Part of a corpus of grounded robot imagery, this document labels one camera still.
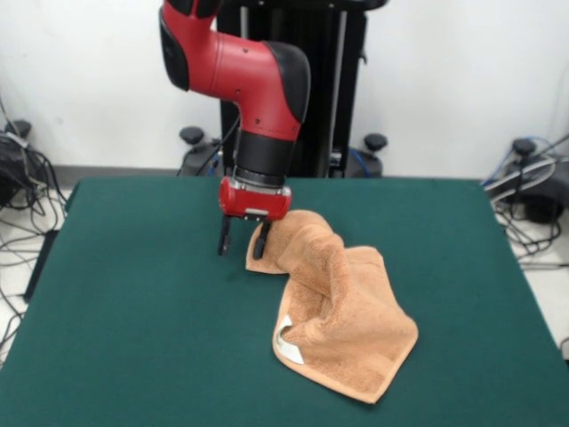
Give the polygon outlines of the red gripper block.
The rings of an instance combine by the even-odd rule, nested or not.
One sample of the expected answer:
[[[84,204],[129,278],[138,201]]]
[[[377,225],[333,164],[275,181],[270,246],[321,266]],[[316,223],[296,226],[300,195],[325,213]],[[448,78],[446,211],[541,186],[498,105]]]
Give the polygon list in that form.
[[[238,181],[233,177],[223,177],[219,190],[220,209],[225,214],[220,227],[218,255],[225,256],[230,246],[231,217],[263,217],[258,235],[253,241],[252,257],[260,260],[268,240],[272,222],[285,217],[293,201],[292,190],[282,188],[263,188]]]

